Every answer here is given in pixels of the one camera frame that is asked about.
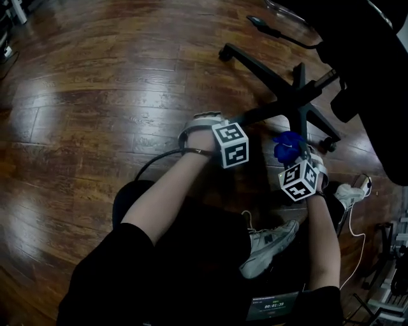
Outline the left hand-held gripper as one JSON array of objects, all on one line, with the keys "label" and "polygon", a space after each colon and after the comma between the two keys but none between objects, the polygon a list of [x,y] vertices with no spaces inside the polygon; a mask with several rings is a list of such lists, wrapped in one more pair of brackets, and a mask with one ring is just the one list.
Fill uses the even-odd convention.
[{"label": "left hand-held gripper", "polygon": [[224,169],[249,161],[249,139],[241,126],[224,118],[219,111],[196,114],[178,136],[180,149],[186,147],[191,132],[210,130],[215,139],[215,154]]}]

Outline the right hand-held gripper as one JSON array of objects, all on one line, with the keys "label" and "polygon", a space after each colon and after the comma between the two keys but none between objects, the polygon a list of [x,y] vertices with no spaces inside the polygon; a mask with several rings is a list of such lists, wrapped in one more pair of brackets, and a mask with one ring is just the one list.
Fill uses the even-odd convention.
[{"label": "right hand-held gripper", "polygon": [[305,158],[298,157],[279,173],[280,188],[293,201],[300,201],[316,193],[319,175],[323,176],[322,188],[328,183],[328,174],[322,158],[308,145]]}]

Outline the blue cloth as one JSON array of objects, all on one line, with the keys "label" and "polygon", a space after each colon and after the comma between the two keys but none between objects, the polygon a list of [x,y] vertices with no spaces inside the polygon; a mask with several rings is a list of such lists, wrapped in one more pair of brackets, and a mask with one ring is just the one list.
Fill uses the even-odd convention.
[{"label": "blue cloth", "polygon": [[305,144],[304,138],[296,132],[285,131],[273,138],[276,144],[274,148],[274,157],[284,166],[295,162],[302,156],[301,145]]}]

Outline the black office chair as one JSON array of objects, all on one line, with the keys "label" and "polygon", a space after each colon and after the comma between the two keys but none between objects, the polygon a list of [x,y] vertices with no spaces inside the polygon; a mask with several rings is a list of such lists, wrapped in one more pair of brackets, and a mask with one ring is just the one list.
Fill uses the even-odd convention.
[{"label": "black office chair", "polygon": [[408,17],[408,0],[277,0],[303,18],[321,37],[313,49],[330,71],[305,81],[303,65],[293,70],[289,84],[271,69],[228,43],[219,52],[236,59],[260,79],[276,101],[246,111],[233,121],[251,125],[279,115],[290,129],[305,136],[307,124],[326,134],[322,147],[332,152],[338,132],[313,106],[335,80],[341,90],[331,109],[342,122],[359,116],[388,178],[408,186],[408,51],[397,37]]}]

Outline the person's right forearm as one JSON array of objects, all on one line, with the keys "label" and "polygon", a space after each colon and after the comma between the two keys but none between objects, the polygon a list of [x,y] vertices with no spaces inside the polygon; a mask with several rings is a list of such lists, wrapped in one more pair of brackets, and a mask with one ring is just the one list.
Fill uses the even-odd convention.
[{"label": "person's right forearm", "polygon": [[340,246],[326,201],[320,195],[307,198],[309,213],[309,288],[339,287]]}]

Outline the person's left forearm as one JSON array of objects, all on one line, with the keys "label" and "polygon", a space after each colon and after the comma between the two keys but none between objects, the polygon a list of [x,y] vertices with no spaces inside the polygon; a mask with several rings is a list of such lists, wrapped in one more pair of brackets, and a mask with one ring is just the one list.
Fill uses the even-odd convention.
[{"label": "person's left forearm", "polygon": [[122,222],[142,230],[156,244],[175,221],[189,189],[210,157],[187,153],[130,207]]}]

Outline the black mesh chrome chair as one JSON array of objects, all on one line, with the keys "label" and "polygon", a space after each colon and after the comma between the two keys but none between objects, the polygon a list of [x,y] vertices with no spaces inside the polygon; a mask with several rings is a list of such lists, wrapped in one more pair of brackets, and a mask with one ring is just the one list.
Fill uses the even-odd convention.
[{"label": "black mesh chrome chair", "polygon": [[301,21],[303,23],[306,23],[306,21],[302,17],[298,16],[295,12],[287,9],[286,7],[282,6],[281,4],[273,2],[272,0],[264,0],[264,2],[265,2],[268,9],[275,10],[277,13],[286,15],[288,17],[291,17],[293,19],[296,19],[296,20],[299,20],[299,21]]}]

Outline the person's left hand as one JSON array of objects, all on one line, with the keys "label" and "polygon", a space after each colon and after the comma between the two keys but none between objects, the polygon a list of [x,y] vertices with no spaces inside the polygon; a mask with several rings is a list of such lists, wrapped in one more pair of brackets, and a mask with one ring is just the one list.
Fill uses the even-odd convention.
[{"label": "person's left hand", "polygon": [[192,131],[187,136],[186,146],[212,152],[216,149],[215,138],[212,129]]}]

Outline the person's white sneaker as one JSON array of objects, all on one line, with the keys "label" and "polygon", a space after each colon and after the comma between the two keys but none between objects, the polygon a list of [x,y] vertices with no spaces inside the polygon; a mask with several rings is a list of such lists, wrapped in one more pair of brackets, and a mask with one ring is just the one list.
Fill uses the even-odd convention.
[{"label": "person's white sneaker", "polygon": [[343,205],[344,209],[348,211],[357,202],[365,198],[366,192],[361,188],[352,187],[349,184],[341,184],[338,186],[334,197]]},{"label": "person's white sneaker", "polygon": [[248,280],[264,273],[273,258],[282,253],[295,239],[300,224],[289,220],[275,229],[248,229],[251,240],[249,258],[240,266],[242,276]]}]

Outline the person's black trousers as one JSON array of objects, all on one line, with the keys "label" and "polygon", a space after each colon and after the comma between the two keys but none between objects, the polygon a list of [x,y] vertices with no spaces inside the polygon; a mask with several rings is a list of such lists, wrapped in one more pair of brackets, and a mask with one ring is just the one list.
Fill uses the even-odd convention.
[{"label": "person's black trousers", "polygon": [[[152,244],[143,231],[122,220],[130,207],[152,186],[132,181],[115,197],[112,213],[113,287],[125,290],[199,293],[241,292],[248,281],[239,265],[249,256],[250,240],[244,219],[231,212],[186,199],[169,231]],[[326,201],[330,216],[343,213],[334,197],[317,192]],[[339,287],[312,292],[337,293]]]}]

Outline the black smartphone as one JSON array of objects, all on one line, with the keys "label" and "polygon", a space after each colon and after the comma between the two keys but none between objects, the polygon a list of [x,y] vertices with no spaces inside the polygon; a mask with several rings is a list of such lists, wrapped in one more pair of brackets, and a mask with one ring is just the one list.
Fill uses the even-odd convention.
[{"label": "black smartphone", "polygon": [[285,319],[293,310],[296,300],[308,291],[291,292],[252,298],[246,321]]}]

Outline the black metal rack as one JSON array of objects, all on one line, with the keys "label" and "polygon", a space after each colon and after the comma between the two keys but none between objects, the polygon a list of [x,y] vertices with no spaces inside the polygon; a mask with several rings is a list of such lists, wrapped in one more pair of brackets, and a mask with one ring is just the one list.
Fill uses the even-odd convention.
[{"label": "black metal rack", "polygon": [[354,293],[357,309],[344,325],[408,326],[408,217],[378,223],[381,246],[377,260],[365,274],[362,298]]}]

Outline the person's black shirt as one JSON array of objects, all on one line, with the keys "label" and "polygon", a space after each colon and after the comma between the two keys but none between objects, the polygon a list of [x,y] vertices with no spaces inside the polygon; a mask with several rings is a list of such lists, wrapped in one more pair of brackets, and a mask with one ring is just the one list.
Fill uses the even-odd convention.
[{"label": "person's black shirt", "polygon": [[157,243],[123,223],[73,271],[57,326],[244,326],[255,290],[245,230],[173,228]]}]

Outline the white desk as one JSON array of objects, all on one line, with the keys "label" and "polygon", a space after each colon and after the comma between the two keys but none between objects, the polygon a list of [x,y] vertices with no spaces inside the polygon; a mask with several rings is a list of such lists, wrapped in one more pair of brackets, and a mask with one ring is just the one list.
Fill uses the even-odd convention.
[{"label": "white desk", "polygon": [[22,0],[7,0],[7,1],[12,5],[19,22],[22,25],[26,24],[27,17],[22,7]]}]

